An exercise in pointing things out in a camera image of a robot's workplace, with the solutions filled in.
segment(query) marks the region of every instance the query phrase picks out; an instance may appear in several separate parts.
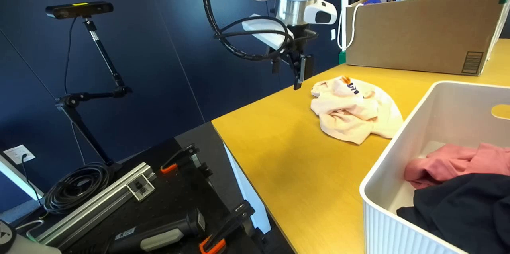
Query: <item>wall outlet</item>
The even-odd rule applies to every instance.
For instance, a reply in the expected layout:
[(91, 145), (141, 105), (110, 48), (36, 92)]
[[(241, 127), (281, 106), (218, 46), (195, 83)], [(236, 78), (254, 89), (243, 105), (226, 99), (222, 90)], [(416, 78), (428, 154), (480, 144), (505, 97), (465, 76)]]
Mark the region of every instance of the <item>wall outlet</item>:
[(27, 162), (35, 158), (35, 156), (24, 145), (18, 145), (17, 147), (5, 150), (4, 154), (8, 156), (15, 164), (22, 163), (22, 156), (24, 154), (27, 154), (27, 157), (23, 160), (23, 162)]

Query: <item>white cable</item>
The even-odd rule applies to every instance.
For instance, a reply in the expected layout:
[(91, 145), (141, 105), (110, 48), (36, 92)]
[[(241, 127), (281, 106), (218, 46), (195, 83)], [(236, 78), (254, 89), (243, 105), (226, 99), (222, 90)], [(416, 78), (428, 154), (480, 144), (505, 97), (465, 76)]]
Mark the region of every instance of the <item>white cable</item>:
[(27, 233), (26, 233), (26, 236), (27, 236), (30, 240), (32, 240), (32, 241), (34, 241), (34, 242), (37, 242), (37, 240), (36, 240), (36, 239), (35, 239), (35, 238), (34, 238), (34, 237), (30, 234), (30, 232), (31, 232), (32, 230), (36, 230), (37, 228), (41, 227), (41, 226), (44, 224), (44, 221), (43, 221), (43, 220), (35, 220), (35, 221), (30, 222), (30, 223), (26, 223), (26, 224), (24, 224), (24, 225), (21, 225), (21, 226), (16, 227), (16, 230), (20, 230), (21, 228), (25, 228), (25, 227), (27, 227), (27, 226), (34, 225), (34, 224), (36, 224), (36, 223), (38, 223), (38, 225), (35, 225), (35, 226), (34, 226), (34, 227), (32, 227), (31, 229), (29, 229), (29, 230), (27, 231)]
[(344, 11), (347, 9), (347, 7), (345, 9), (341, 9), (340, 10), (340, 16), (338, 17), (338, 33), (337, 33), (337, 44), (338, 44), (338, 47), (340, 49), (342, 49), (342, 51), (345, 51), (347, 48), (349, 48), (352, 44), (352, 42), (354, 41), (354, 32), (355, 32), (355, 21), (356, 21), (356, 13), (357, 13), (357, 9), (359, 8), (359, 6), (362, 6), (363, 4), (358, 4), (354, 7), (354, 13), (352, 14), (352, 34), (351, 34), (351, 40), (350, 42), (345, 46), (345, 47), (342, 47), (342, 45), (340, 44), (340, 27), (342, 26), (342, 15), (345, 15), (347, 16), (346, 14), (344, 14)]

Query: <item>white cloth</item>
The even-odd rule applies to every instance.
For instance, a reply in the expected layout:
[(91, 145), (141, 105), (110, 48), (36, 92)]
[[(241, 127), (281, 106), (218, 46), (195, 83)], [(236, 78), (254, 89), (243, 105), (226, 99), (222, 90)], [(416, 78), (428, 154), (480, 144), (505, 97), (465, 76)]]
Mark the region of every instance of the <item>white cloth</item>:
[(370, 133), (393, 138), (403, 124), (393, 99), (382, 89), (341, 76), (318, 82), (312, 88), (310, 108), (320, 127), (339, 140), (360, 145)]

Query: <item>wooden tabletop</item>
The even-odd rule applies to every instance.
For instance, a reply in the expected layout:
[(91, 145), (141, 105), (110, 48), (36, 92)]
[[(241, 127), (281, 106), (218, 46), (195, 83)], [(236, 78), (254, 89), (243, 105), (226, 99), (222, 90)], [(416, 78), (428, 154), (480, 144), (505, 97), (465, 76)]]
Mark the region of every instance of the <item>wooden tabletop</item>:
[(311, 87), (341, 75), (372, 83), (405, 119), (439, 80), (510, 86), (510, 39), (500, 39), (491, 57), (479, 77), (340, 65), (213, 125), (296, 253), (363, 253), (359, 184), (390, 140), (370, 135), (357, 146), (324, 134)]

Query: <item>bin handle hole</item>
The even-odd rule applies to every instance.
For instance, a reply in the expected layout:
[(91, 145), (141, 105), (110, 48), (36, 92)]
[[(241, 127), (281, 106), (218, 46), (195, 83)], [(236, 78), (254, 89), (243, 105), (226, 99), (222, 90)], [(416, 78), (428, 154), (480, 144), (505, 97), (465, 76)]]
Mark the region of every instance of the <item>bin handle hole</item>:
[(495, 105), (490, 112), (498, 119), (510, 120), (510, 105)]

